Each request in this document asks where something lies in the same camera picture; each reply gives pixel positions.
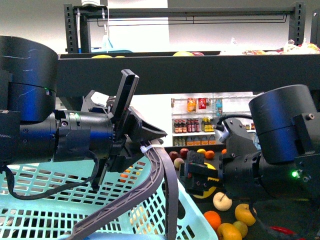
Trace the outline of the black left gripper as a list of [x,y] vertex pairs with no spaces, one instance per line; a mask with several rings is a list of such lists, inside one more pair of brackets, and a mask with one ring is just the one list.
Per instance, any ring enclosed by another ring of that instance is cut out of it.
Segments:
[[107,153],[99,156],[99,168],[92,180],[92,189],[98,190],[107,172],[122,173],[137,162],[143,153],[144,143],[161,139],[167,133],[143,120],[132,107],[127,107],[120,119],[112,121],[112,135],[104,146]]

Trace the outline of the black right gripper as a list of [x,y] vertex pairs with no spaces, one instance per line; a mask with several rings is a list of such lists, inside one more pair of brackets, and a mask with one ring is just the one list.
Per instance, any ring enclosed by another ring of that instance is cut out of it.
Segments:
[[205,165],[205,155],[193,150],[187,153],[179,168],[179,180],[190,195],[200,196],[212,187],[222,188],[223,182],[218,176],[218,170]]

